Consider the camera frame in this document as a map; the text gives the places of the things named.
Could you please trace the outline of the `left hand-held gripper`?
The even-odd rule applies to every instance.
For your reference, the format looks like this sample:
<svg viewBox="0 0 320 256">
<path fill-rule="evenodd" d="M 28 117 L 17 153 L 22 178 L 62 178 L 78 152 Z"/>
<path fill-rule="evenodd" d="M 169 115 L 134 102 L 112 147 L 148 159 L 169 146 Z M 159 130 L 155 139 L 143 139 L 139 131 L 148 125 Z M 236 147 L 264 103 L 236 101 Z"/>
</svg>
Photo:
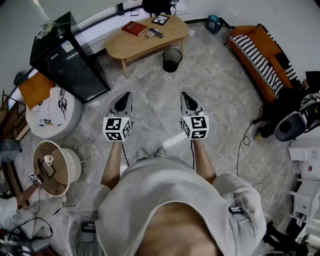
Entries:
<svg viewBox="0 0 320 256">
<path fill-rule="evenodd" d="M 109 142 L 124 142 L 133 129 L 130 120 L 132 93 L 127 91 L 118 95 L 109 105 L 107 117 L 103 118 L 103 134 Z"/>
</svg>

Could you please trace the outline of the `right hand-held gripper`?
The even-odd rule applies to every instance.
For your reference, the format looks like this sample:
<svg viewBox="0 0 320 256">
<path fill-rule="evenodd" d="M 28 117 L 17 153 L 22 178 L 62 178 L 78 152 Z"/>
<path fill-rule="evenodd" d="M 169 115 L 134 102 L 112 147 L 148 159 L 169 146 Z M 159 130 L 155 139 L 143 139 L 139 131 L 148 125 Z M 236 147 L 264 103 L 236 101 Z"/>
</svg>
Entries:
<svg viewBox="0 0 320 256">
<path fill-rule="evenodd" d="M 202 102 L 193 94 L 180 94 L 182 114 L 191 114 L 181 118 L 181 127 L 190 140 L 204 140 L 209 132 L 209 116 L 204 112 Z"/>
</svg>

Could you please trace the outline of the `black mesh waste bin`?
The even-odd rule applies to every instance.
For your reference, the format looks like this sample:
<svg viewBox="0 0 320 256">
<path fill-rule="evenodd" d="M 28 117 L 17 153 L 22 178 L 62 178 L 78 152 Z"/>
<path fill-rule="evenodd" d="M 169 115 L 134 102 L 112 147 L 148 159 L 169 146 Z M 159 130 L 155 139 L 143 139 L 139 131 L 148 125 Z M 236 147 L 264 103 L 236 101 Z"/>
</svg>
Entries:
<svg viewBox="0 0 320 256">
<path fill-rule="evenodd" d="M 168 73 L 173 73 L 183 59 L 183 54 L 176 48 L 168 48 L 162 53 L 163 69 Z"/>
</svg>

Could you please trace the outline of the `person's right forearm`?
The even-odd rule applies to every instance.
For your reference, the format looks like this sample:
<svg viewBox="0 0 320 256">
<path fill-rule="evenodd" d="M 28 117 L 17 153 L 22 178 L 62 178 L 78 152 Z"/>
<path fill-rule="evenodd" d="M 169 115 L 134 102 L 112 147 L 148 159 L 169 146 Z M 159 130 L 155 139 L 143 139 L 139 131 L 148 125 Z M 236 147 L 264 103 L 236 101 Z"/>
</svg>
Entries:
<svg viewBox="0 0 320 256">
<path fill-rule="evenodd" d="M 217 178 L 202 140 L 193 140 L 196 172 L 210 184 Z"/>
</svg>

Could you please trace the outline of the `person's left forearm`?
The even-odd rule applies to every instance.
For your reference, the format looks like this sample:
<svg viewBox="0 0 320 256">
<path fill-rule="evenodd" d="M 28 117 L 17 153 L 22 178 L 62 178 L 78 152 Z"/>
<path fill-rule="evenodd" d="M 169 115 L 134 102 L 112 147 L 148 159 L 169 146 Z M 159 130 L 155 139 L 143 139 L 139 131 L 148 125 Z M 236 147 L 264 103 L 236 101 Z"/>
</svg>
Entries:
<svg viewBox="0 0 320 256">
<path fill-rule="evenodd" d="M 114 142 L 108 156 L 104 172 L 100 181 L 101 185 L 113 189 L 120 180 L 122 142 Z"/>
</svg>

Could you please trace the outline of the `wooden coffee table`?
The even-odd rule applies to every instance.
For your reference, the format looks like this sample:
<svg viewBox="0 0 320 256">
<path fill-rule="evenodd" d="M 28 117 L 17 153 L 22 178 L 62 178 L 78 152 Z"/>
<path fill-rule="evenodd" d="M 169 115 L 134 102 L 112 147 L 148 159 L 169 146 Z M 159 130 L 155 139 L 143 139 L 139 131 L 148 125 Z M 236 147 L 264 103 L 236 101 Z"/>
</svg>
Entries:
<svg viewBox="0 0 320 256">
<path fill-rule="evenodd" d="M 111 32 L 104 41 L 104 47 L 107 53 L 111 57 L 121 61 L 126 78 L 129 77 L 126 66 L 128 62 L 174 43 L 181 43 L 180 51 L 183 51 L 184 40 L 190 31 L 188 25 L 174 15 L 169 15 L 164 25 L 153 23 L 153 19 L 153 17 L 149 17 L 139 20 L 138 23 L 149 28 L 158 29 L 159 32 L 163 34 L 162 38 L 157 36 L 147 38 L 145 32 L 136 36 L 122 29 L 116 29 Z"/>
</svg>

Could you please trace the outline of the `person's left shoe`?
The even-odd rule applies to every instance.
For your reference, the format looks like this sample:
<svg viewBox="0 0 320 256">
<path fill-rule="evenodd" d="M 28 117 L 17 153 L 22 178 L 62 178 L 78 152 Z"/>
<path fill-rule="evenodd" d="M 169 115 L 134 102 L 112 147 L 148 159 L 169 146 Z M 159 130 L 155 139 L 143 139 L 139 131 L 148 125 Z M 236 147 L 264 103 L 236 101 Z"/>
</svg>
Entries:
<svg viewBox="0 0 320 256">
<path fill-rule="evenodd" d="M 136 159 L 137 160 L 144 160 L 144 159 L 148 159 L 148 152 L 145 148 L 139 148 L 136 152 Z"/>
</svg>

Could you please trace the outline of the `white printed cloth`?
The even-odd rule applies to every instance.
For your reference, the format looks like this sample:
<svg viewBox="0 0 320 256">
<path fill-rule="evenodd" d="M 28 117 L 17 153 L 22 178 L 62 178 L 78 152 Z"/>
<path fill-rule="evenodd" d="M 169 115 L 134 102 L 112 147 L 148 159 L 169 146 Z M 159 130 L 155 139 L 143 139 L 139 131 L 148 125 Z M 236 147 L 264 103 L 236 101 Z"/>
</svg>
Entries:
<svg viewBox="0 0 320 256">
<path fill-rule="evenodd" d="M 32 111 L 39 126 L 61 126 L 66 119 L 67 100 L 61 95 L 61 88 L 56 86 L 50 89 L 49 97 L 36 105 Z"/>
</svg>

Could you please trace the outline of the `beige round stool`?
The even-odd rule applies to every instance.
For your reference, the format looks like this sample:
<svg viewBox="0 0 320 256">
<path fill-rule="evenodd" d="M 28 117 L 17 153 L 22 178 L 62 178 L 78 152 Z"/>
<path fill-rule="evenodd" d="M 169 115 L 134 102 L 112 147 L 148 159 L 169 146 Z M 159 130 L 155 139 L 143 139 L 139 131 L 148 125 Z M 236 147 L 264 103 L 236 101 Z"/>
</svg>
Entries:
<svg viewBox="0 0 320 256">
<path fill-rule="evenodd" d="M 57 148 L 52 154 L 52 166 L 55 170 L 53 178 L 63 185 L 77 181 L 82 172 L 82 165 L 77 154 L 68 148 Z"/>
</svg>

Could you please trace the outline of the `red hardcover book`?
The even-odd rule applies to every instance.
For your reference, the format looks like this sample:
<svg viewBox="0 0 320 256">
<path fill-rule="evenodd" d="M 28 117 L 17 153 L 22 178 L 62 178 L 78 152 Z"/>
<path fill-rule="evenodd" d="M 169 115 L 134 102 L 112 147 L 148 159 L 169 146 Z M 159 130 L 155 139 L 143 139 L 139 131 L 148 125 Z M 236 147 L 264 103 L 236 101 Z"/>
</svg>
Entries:
<svg viewBox="0 0 320 256">
<path fill-rule="evenodd" d="M 121 29 L 138 37 L 143 32 L 145 32 L 148 29 L 148 27 L 144 24 L 135 21 L 130 21 L 127 24 L 125 24 Z"/>
</svg>

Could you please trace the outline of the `blue paper bag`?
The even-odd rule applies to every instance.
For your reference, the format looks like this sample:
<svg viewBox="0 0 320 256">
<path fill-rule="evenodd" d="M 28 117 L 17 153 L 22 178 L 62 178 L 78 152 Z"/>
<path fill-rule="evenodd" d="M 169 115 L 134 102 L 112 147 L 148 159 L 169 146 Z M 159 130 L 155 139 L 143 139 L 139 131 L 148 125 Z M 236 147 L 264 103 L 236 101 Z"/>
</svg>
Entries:
<svg viewBox="0 0 320 256">
<path fill-rule="evenodd" d="M 216 15 L 209 15 L 207 22 L 205 24 L 205 28 L 211 32 L 213 35 L 217 34 L 221 28 L 223 27 L 223 24 L 220 20 L 220 18 Z"/>
</svg>

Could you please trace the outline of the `person's light grey shirt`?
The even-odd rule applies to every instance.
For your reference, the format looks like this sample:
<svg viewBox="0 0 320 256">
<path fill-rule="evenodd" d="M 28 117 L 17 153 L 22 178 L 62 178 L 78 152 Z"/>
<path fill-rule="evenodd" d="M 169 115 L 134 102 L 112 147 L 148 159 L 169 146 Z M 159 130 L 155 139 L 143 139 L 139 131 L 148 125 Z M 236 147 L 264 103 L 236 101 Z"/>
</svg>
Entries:
<svg viewBox="0 0 320 256">
<path fill-rule="evenodd" d="M 181 160 L 153 157 L 128 167 L 115 188 L 97 184 L 68 222 L 70 256 L 134 256 L 156 211 L 190 206 L 224 256 L 251 256 L 267 229 L 256 189 L 233 173 L 209 183 Z"/>
</svg>

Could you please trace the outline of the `orange cushion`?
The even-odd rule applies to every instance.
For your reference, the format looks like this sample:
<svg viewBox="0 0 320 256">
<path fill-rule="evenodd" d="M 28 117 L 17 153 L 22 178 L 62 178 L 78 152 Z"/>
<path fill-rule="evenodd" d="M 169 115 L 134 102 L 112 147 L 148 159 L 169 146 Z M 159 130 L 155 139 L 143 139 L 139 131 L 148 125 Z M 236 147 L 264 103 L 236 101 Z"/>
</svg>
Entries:
<svg viewBox="0 0 320 256">
<path fill-rule="evenodd" d="M 54 88 L 55 86 L 53 81 L 40 72 L 37 72 L 28 80 L 23 81 L 18 86 L 18 89 L 26 106 L 31 110 L 39 103 L 46 100 L 50 96 L 51 88 Z"/>
</svg>

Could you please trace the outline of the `black framed deer picture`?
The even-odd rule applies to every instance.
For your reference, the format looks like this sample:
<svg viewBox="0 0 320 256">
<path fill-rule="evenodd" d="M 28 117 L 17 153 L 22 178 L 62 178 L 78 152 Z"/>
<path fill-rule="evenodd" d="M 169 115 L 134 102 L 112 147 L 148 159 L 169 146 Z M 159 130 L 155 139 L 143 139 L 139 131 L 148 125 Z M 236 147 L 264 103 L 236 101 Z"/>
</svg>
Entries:
<svg viewBox="0 0 320 256">
<path fill-rule="evenodd" d="M 159 14 L 156 16 L 151 22 L 153 24 L 161 25 L 163 26 L 170 18 L 168 16 Z"/>
</svg>

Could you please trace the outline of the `grey black office chair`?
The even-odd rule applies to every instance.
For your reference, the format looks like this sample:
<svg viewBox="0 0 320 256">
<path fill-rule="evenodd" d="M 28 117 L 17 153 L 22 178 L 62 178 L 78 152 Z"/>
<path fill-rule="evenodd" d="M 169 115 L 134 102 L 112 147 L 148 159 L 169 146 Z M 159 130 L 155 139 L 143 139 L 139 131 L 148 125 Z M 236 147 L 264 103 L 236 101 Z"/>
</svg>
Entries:
<svg viewBox="0 0 320 256">
<path fill-rule="evenodd" d="M 283 118 L 274 130 L 274 136 L 280 142 L 287 142 L 295 139 L 307 129 L 303 116 L 298 111 L 293 111 Z"/>
</svg>

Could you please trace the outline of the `black backpack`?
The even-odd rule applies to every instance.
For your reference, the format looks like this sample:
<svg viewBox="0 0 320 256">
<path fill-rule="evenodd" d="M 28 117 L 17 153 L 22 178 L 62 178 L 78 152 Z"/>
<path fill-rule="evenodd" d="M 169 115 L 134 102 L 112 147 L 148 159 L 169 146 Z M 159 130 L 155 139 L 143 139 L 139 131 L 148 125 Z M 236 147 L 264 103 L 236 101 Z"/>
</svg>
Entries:
<svg viewBox="0 0 320 256">
<path fill-rule="evenodd" d="M 171 3 L 171 0 L 142 0 L 142 8 L 150 16 L 152 14 L 158 16 L 161 13 L 171 15 L 171 8 L 176 9 L 176 6 Z"/>
</svg>

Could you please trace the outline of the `round white-rimmed side table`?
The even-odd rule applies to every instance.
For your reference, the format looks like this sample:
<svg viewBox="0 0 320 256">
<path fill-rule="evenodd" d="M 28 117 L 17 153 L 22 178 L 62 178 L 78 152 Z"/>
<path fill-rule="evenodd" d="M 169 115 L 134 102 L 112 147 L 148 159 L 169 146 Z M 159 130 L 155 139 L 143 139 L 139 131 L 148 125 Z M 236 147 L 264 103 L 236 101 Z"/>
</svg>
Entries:
<svg viewBox="0 0 320 256">
<path fill-rule="evenodd" d="M 52 152 L 55 149 L 61 149 L 61 147 L 56 144 L 53 141 L 50 140 L 44 140 L 40 142 L 33 153 L 33 170 L 35 174 L 40 173 L 40 169 L 38 167 L 37 159 L 40 159 L 41 161 L 44 160 L 45 155 L 52 155 Z M 48 179 L 45 176 L 44 184 L 42 188 L 45 192 L 47 192 L 49 195 L 53 197 L 59 197 L 66 193 L 68 190 L 70 184 L 64 185 L 59 182 L 57 182 L 54 178 Z"/>
</svg>

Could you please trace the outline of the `white artificial flowers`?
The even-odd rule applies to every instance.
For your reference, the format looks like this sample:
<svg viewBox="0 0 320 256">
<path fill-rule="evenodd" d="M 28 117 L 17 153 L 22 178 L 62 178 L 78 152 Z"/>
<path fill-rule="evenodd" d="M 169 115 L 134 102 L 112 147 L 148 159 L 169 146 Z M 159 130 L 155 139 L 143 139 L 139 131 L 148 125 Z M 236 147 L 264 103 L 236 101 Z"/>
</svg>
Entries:
<svg viewBox="0 0 320 256">
<path fill-rule="evenodd" d="M 41 40 L 44 37 L 46 37 L 47 35 L 49 35 L 52 31 L 60 33 L 60 35 L 62 35 L 62 30 L 60 29 L 61 26 L 64 25 L 70 25 L 70 22 L 55 22 L 52 20 L 46 20 L 44 24 L 41 25 L 41 31 L 39 31 L 36 35 L 35 35 L 35 39 L 36 40 Z"/>
</svg>

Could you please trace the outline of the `wooden rack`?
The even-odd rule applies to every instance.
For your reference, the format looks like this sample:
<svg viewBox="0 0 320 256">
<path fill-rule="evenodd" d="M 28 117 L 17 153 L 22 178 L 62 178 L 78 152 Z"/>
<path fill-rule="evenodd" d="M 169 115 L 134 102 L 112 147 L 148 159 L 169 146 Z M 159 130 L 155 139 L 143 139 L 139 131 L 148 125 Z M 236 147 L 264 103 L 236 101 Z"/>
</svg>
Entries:
<svg viewBox="0 0 320 256">
<path fill-rule="evenodd" d="M 2 92 L 0 103 L 0 139 L 20 141 L 30 130 L 26 120 L 27 106 Z"/>
</svg>

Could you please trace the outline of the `white cardboard box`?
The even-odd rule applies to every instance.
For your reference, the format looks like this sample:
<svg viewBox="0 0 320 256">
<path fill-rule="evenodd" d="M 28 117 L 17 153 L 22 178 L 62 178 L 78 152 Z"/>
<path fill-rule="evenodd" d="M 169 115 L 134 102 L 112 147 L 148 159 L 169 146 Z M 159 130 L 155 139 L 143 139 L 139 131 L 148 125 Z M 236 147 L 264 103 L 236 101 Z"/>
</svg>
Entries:
<svg viewBox="0 0 320 256">
<path fill-rule="evenodd" d="M 304 146 L 296 140 L 290 144 L 288 152 L 293 161 L 320 161 L 320 147 Z"/>
</svg>

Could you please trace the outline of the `white drawer cabinet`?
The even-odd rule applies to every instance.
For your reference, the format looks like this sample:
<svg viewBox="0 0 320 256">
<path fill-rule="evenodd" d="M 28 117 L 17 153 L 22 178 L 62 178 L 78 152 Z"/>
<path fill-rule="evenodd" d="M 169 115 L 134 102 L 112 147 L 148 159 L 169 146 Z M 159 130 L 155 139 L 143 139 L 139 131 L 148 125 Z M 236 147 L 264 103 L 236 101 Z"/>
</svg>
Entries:
<svg viewBox="0 0 320 256">
<path fill-rule="evenodd" d="M 297 181 L 300 183 L 298 190 L 289 192 L 293 196 L 293 212 L 290 216 L 301 227 L 313 219 L 320 207 L 320 181 L 302 178 Z"/>
</svg>

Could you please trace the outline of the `thin black picture frame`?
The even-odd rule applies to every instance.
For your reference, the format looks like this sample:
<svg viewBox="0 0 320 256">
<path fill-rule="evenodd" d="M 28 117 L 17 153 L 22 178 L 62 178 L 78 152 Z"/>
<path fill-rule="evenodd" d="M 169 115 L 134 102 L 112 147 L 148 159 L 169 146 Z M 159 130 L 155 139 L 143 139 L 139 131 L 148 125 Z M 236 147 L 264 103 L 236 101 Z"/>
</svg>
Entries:
<svg viewBox="0 0 320 256">
<path fill-rule="evenodd" d="M 37 165 L 39 167 L 39 172 L 42 175 L 46 176 L 49 180 L 53 178 L 53 176 L 56 173 L 56 170 L 53 167 L 53 165 L 48 165 L 47 163 L 45 163 L 44 160 L 40 160 L 39 158 L 37 159 Z"/>
</svg>

